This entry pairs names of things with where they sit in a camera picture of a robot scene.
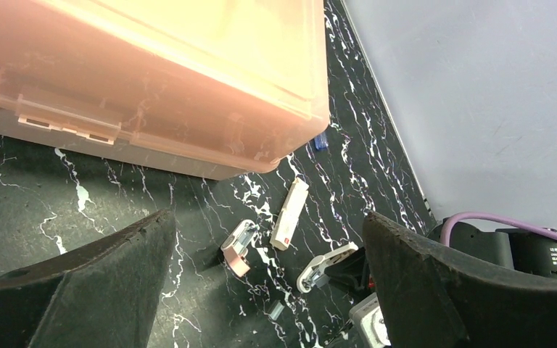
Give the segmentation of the white mini stapler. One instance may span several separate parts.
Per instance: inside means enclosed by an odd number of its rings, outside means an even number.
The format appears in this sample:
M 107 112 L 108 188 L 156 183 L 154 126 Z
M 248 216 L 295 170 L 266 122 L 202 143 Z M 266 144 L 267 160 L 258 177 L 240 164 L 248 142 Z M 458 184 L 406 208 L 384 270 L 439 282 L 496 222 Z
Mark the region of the white mini stapler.
M 329 277 L 325 274 L 325 269 L 345 260 L 358 249 L 359 247 L 355 243 L 349 242 L 330 252 L 315 256 L 297 277 L 296 287 L 298 291 L 306 294 L 314 287 L 327 284 Z

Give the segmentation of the pink translucent plastic box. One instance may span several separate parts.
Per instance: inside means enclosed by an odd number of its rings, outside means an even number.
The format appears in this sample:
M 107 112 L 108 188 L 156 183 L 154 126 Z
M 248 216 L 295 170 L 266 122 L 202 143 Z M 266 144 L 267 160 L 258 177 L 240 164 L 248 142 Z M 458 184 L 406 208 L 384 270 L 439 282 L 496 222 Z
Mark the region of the pink translucent plastic box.
M 224 180 L 329 124 L 322 1 L 0 1 L 0 135 Z

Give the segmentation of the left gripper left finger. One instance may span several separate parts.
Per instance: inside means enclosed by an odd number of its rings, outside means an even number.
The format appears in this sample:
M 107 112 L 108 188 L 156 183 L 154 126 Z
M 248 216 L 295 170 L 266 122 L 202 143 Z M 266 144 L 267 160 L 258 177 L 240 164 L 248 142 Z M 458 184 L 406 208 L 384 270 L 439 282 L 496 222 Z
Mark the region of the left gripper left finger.
M 160 210 L 0 276 L 0 347 L 145 347 L 176 242 Z

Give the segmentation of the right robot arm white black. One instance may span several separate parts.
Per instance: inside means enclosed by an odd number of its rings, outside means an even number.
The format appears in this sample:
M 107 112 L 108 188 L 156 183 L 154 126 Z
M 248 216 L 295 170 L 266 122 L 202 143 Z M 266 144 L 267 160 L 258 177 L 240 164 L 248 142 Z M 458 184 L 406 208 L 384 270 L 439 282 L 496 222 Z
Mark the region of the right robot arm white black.
M 450 245 L 492 264 L 557 280 L 557 241 L 524 229 L 485 232 L 461 221 L 451 230 Z M 329 283 L 359 297 L 371 294 L 375 288 L 364 248 L 328 266 L 323 274 Z

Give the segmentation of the small silver staple strip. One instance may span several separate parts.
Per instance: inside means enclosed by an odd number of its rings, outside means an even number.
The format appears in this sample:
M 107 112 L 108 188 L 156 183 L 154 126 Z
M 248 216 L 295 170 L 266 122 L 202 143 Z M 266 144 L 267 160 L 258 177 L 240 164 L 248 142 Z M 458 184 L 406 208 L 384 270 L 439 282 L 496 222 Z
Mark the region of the small silver staple strip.
M 267 312 L 268 317 L 276 321 L 285 308 L 285 304 L 281 300 L 276 300 Z

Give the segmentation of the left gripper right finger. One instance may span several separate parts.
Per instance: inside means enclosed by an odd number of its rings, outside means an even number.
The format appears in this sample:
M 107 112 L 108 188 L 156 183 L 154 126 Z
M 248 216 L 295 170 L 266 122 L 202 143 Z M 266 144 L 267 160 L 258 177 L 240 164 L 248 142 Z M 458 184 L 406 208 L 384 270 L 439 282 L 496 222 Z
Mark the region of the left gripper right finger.
M 393 347 L 557 347 L 557 280 L 477 259 L 377 212 L 362 236 Z

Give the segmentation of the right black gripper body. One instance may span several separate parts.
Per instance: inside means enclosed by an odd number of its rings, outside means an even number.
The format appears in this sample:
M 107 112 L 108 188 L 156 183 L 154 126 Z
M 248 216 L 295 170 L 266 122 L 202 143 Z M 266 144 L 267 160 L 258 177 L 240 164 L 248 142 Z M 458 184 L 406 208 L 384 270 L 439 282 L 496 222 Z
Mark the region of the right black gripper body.
M 328 266 L 324 273 L 329 283 L 356 298 L 365 298 L 373 293 L 373 281 L 366 257 L 366 249 L 354 251 L 344 260 Z

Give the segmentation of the blue red pen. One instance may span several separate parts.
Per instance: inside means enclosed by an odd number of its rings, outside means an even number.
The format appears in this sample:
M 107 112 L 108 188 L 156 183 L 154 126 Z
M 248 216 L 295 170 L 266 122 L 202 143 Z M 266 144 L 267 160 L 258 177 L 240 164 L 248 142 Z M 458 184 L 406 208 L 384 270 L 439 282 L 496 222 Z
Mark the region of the blue red pen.
M 324 151 L 329 147 L 328 139 L 325 133 L 320 133 L 313 139 L 316 151 Z

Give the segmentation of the pink mini stapler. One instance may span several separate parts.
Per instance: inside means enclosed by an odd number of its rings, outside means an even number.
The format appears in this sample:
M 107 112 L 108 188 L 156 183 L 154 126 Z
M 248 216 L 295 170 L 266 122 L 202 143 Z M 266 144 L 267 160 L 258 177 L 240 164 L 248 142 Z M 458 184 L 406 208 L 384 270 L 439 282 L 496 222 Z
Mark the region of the pink mini stapler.
M 255 222 L 249 219 L 242 220 L 220 246 L 227 266 L 239 278 L 250 270 L 246 257 L 250 242 L 257 232 Z

